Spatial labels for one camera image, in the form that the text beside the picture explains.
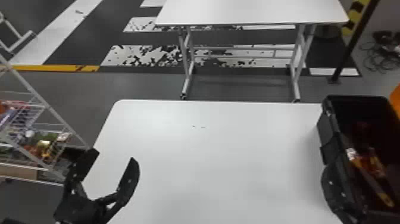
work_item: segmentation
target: black toolbox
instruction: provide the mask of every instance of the black toolbox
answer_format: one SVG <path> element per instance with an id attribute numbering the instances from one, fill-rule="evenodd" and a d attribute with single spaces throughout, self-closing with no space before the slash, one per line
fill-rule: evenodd
<path id="1" fill-rule="evenodd" d="M 344 224 L 399 224 L 400 121 L 389 101 L 330 95 L 322 108 L 321 185 L 329 207 Z"/>

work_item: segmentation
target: white floor stripe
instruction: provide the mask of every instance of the white floor stripe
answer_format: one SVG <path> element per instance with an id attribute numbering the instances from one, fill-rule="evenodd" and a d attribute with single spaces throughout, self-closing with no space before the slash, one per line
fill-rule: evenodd
<path id="1" fill-rule="evenodd" d="M 43 64 L 101 1 L 76 0 L 15 55 L 11 64 Z"/>
<path id="2" fill-rule="evenodd" d="M 140 5 L 141 8 L 146 8 L 146 7 L 163 7 L 165 2 L 167 0 L 144 0 L 142 2 L 142 5 Z"/>
<path id="3" fill-rule="evenodd" d="M 266 50 L 239 50 L 240 48 L 248 47 L 267 47 L 272 45 L 235 45 L 234 47 L 238 50 L 228 50 L 226 54 L 232 54 L 236 56 L 260 56 L 272 57 L 274 51 Z M 162 47 L 153 48 L 151 45 L 114 45 L 107 56 L 104 58 L 101 66 L 155 66 L 152 61 L 160 61 L 158 66 L 170 67 L 177 66 L 178 60 L 182 60 L 182 56 L 177 59 L 176 55 L 179 53 L 177 46 L 172 45 L 166 47 L 166 50 L 162 50 Z M 274 45 L 277 48 L 277 57 L 291 57 L 293 51 L 290 50 L 279 50 L 280 47 L 294 47 L 294 45 Z M 196 50 L 196 55 L 205 55 L 208 50 Z M 295 58 L 295 65 L 299 63 L 301 56 L 301 49 Z M 286 68 L 286 65 L 290 63 L 290 59 L 276 59 L 276 58 L 219 58 L 219 62 L 222 63 L 222 67 L 275 67 L 275 68 Z M 196 62 L 204 65 L 207 62 L 207 58 L 196 58 Z"/>
<path id="4" fill-rule="evenodd" d="M 331 76 L 335 69 L 327 68 L 311 68 L 310 73 L 312 76 Z M 341 76 L 359 76 L 357 69 L 343 69 Z"/>
<path id="5" fill-rule="evenodd" d="M 124 29 L 124 33 L 130 32 L 163 32 L 162 27 L 155 26 L 155 18 L 156 17 L 133 17 L 130 19 L 128 24 Z M 175 31 L 174 27 L 168 27 L 169 29 L 166 31 Z M 203 30 L 211 30 L 212 26 L 205 27 L 196 27 L 193 26 L 192 29 L 203 29 Z M 295 25 L 257 25 L 257 26 L 236 26 L 233 29 L 243 29 L 243 30 L 290 30 L 295 29 Z"/>

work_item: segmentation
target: table frame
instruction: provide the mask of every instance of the table frame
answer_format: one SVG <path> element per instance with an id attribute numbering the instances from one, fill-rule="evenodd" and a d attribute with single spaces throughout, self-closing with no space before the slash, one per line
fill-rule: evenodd
<path id="1" fill-rule="evenodd" d="M 237 50 L 293 50 L 293 55 L 290 57 L 290 64 L 287 65 L 290 73 L 290 81 L 291 81 L 291 87 L 293 90 L 293 101 L 292 102 L 300 102 L 301 99 L 301 94 L 300 94 L 300 88 L 298 85 L 298 81 L 301 75 L 301 71 L 303 69 L 303 66 L 305 64 L 305 59 L 307 57 L 308 51 L 310 50 L 311 43 L 313 42 L 314 39 L 314 33 L 315 33 L 315 28 L 317 27 L 316 24 L 299 24 L 296 25 L 298 28 L 298 34 L 296 38 L 296 43 L 294 48 L 276 48 L 276 47 L 268 47 L 268 48 L 234 48 Z M 307 34 L 307 37 L 304 37 L 304 32 L 306 29 L 306 26 L 310 26 L 310 31 Z M 206 46 L 206 47 L 194 47 L 193 45 L 193 32 L 190 28 L 190 26 L 179 26 L 178 27 L 178 36 L 179 36 L 179 45 L 180 49 L 182 52 L 182 58 L 183 58 L 183 68 L 185 70 L 185 82 L 182 87 L 182 92 L 180 95 L 180 98 L 182 100 L 186 99 L 188 96 L 189 92 L 189 87 L 190 83 L 192 81 L 192 76 L 194 74 L 195 70 L 195 58 L 196 57 L 208 57 L 208 58 L 228 58 L 227 56 L 219 56 L 219 55 L 211 55 L 208 54 L 207 56 L 204 55 L 195 55 L 195 50 L 196 49 L 208 49 L 210 50 L 209 53 L 211 53 L 212 49 L 232 49 L 232 47 L 225 47 L 225 46 Z M 296 55 L 299 51 L 299 48 L 302 49 L 302 54 L 300 57 L 299 64 L 296 66 L 295 65 L 295 58 Z M 235 58 L 243 58 L 243 56 L 230 56 L 230 58 L 235 57 Z M 275 57 L 273 55 L 272 57 L 257 57 L 257 56 L 249 56 L 250 58 L 286 58 L 286 57 Z"/>

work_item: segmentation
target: yellow and black striped tape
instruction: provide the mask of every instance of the yellow and black striped tape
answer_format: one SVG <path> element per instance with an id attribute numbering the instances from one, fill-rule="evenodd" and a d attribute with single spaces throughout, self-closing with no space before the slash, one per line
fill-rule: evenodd
<path id="1" fill-rule="evenodd" d="M 349 16 L 349 21 L 342 27 L 342 33 L 345 36 L 352 35 L 355 28 L 363 16 L 363 11 L 365 7 L 370 3 L 371 0 L 355 0 L 350 7 L 347 15 Z"/>

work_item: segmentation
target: table leg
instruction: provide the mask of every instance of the table leg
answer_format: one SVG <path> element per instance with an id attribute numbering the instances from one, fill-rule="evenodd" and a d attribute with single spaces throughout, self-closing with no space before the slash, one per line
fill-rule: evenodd
<path id="1" fill-rule="evenodd" d="M 185 46 L 184 34 L 181 27 L 178 27 L 178 38 L 179 38 L 180 51 L 182 52 L 183 69 L 185 70 L 185 75 L 186 75 L 180 98 L 186 99 L 190 83 L 190 75 L 189 75 L 189 65 L 188 65 L 188 49 Z"/>
<path id="2" fill-rule="evenodd" d="M 298 82 L 301 75 L 301 71 L 305 63 L 305 59 L 307 58 L 308 51 L 310 50 L 311 43 L 313 42 L 314 39 L 314 33 L 316 27 L 317 27 L 316 25 L 311 25 L 310 33 L 308 34 L 307 40 L 305 42 L 303 37 L 305 25 L 300 25 L 299 27 L 295 49 L 293 50 L 293 56 L 292 59 L 290 60 L 290 65 L 289 65 L 293 93 L 295 96 L 293 102 L 299 102 L 301 99 Z M 295 65 L 295 58 L 299 48 L 302 48 L 301 57 L 298 65 Z"/>

